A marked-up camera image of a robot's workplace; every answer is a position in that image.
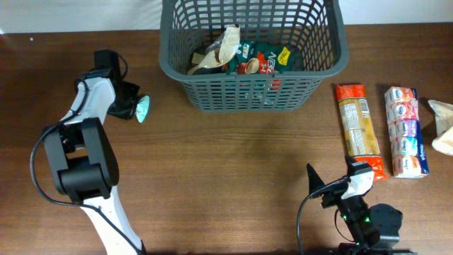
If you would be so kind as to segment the teal snack packet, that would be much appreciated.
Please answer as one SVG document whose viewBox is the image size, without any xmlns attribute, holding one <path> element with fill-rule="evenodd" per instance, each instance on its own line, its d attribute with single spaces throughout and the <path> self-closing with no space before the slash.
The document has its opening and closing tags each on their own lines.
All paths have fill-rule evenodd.
<svg viewBox="0 0 453 255">
<path fill-rule="evenodd" d="M 135 116 L 139 123 L 143 123 L 146 119 L 149 112 L 150 103 L 151 100 L 149 96 L 143 96 L 139 99 L 135 111 Z"/>
</svg>

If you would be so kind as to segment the beige brown snack pouch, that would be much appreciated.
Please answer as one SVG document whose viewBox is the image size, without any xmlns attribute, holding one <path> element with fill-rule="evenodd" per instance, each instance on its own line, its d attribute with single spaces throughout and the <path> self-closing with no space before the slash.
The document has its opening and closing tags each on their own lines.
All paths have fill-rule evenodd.
<svg viewBox="0 0 453 255">
<path fill-rule="evenodd" d="M 240 26 L 229 25 L 203 54 L 194 52 L 188 75 L 221 73 L 223 66 L 235 56 L 240 45 Z"/>
</svg>

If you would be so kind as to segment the green Nescafe coffee bag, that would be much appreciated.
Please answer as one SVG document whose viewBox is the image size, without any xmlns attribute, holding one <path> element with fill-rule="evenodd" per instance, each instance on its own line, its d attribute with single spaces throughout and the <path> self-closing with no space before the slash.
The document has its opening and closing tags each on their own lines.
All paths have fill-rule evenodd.
<svg viewBox="0 0 453 255">
<path fill-rule="evenodd" d="M 297 53 L 291 45 L 242 40 L 223 71 L 226 74 L 283 73 L 295 67 Z"/>
</svg>

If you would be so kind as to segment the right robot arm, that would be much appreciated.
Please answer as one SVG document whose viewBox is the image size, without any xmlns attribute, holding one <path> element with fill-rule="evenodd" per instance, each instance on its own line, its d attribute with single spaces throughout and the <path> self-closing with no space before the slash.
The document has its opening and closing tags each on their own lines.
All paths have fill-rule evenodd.
<svg viewBox="0 0 453 255">
<path fill-rule="evenodd" d="M 385 203 L 368 206 L 364 200 L 374 183 L 372 167 L 348 155 L 345 163 L 346 175 L 330 183 L 324 183 L 314 167 L 307 164 L 309 194 L 297 213 L 299 252 L 304 253 L 300 231 L 303 207 L 308 200 L 321 198 L 321 207 L 335 207 L 334 216 L 343 219 L 352 236 L 346 243 L 338 245 L 337 254 L 412 254 L 410 250 L 394 248 L 400 240 L 403 213 Z"/>
</svg>

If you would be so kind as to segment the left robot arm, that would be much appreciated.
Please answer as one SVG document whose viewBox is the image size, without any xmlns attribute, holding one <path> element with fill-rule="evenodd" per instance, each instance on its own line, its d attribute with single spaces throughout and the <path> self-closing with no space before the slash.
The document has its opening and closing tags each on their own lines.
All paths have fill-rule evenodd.
<svg viewBox="0 0 453 255">
<path fill-rule="evenodd" d="M 35 152 L 30 175 L 47 201 L 82 209 L 92 222 L 108 254 L 145 254 L 120 202 L 120 170 L 103 124 L 108 115 L 130 120 L 137 114 L 140 87 L 125 81 L 128 65 L 113 50 L 94 53 L 94 67 L 75 79 L 76 97 L 69 112 L 46 127 L 34 149 L 44 146 L 57 191 L 69 197 L 49 197 L 38 184 Z"/>
</svg>

